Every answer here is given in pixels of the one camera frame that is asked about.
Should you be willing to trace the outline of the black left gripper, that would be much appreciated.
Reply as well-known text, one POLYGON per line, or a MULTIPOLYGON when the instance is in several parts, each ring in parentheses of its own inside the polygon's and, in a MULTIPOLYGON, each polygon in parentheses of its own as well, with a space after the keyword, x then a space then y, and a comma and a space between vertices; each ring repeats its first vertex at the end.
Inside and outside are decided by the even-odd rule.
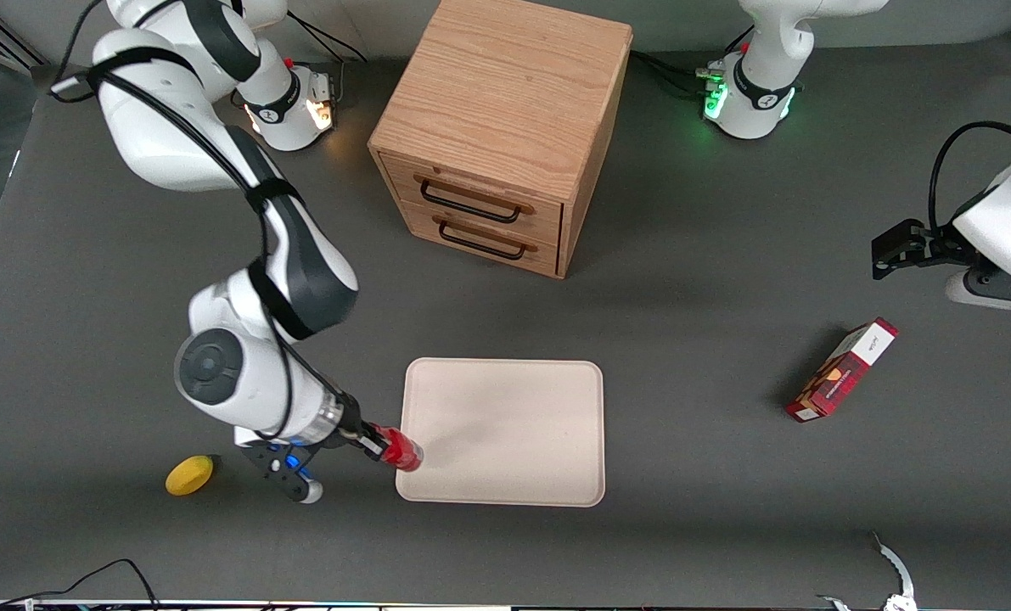
POLYGON ((954 224, 924 227, 922 221, 906 219, 871 240, 874 281, 909 267, 974 266, 980 258, 954 224))

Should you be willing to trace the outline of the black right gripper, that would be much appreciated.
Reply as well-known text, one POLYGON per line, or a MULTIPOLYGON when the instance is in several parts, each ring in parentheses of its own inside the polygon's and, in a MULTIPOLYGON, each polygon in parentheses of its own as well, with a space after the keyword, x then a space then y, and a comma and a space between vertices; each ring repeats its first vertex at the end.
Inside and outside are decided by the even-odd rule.
POLYGON ((335 429, 335 448, 353 446, 374 462, 384 460, 389 442, 382 440, 396 440, 399 433, 393 427, 363 421, 361 407, 353 395, 338 395, 338 400, 342 415, 335 429))

